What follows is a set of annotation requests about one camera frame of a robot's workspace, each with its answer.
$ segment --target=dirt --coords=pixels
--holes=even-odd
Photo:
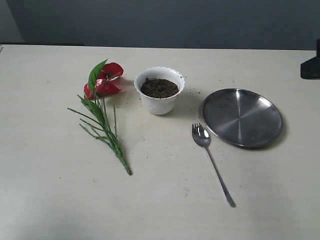
[[[149,97],[165,99],[179,92],[178,86],[166,79],[149,79],[141,86],[141,92]]]

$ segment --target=stainless steel plate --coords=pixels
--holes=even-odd
[[[246,148],[271,144],[283,129],[278,109],[263,96],[243,89],[211,93],[203,101],[200,115],[217,137]]]

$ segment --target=red flower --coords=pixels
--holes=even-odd
[[[104,95],[111,95],[111,94],[116,94],[118,93],[121,89],[117,88],[113,82],[114,80],[117,80],[119,77],[116,77],[112,81],[107,82],[106,84],[103,84],[106,82],[107,79],[112,79],[115,76],[122,76],[124,73],[123,68],[115,63],[107,63],[106,65],[103,66],[101,72],[99,73],[97,80],[95,82],[95,90],[96,94],[101,97]],[[89,99],[94,98],[93,92],[90,93],[90,89],[88,87],[88,84],[84,85],[84,97],[86,98],[88,96]]]

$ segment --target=white cup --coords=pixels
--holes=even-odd
[[[141,92],[142,84],[146,79],[166,79],[178,87],[178,92],[170,97],[166,98],[154,98],[147,96]],[[183,91],[185,87],[184,77],[174,69],[156,66],[150,67],[140,72],[134,79],[134,87],[140,93],[142,104],[148,109],[148,111],[154,115],[164,115],[171,112],[176,104],[177,97]]]

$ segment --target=table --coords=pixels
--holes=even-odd
[[[4,45],[0,53],[0,239],[301,240],[320,234],[320,81],[300,78],[314,51]],[[102,60],[124,68],[118,134],[133,176],[80,126],[77,94]],[[133,86],[145,68],[185,76],[174,111],[155,116]],[[213,137],[237,204],[226,203],[191,124],[211,92],[242,88],[273,102],[284,132],[265,149]]]

